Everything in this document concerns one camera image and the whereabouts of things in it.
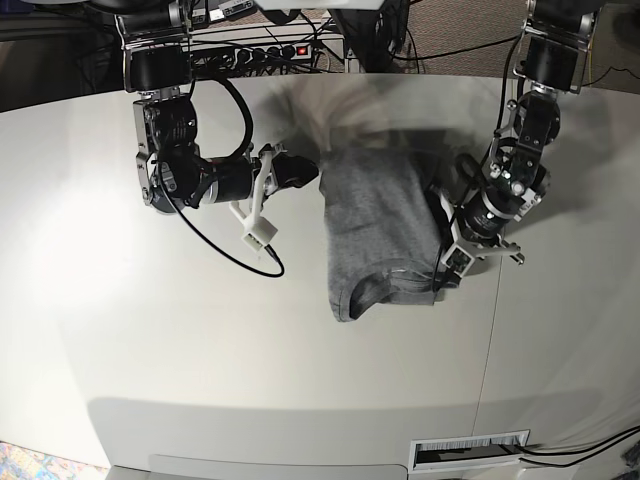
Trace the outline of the grey T-shirt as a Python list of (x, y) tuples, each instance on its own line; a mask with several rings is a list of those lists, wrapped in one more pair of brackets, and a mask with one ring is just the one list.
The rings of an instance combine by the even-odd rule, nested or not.
[(438, 160), (413, 149), (351, 147), (320, 163), (328, 299), (339, 322), (377, 304), (433, 305), (440, 241), (424, 232), (423, 190)]

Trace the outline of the black power strip red switch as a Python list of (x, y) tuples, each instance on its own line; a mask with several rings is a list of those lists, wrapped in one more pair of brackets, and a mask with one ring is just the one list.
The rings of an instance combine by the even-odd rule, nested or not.
[(316, 72), (312, 52), (294, 46), (241, 47), (200, 44), (193, 53), (193, 70), (199, 79), (214, 75), (228, 78)]

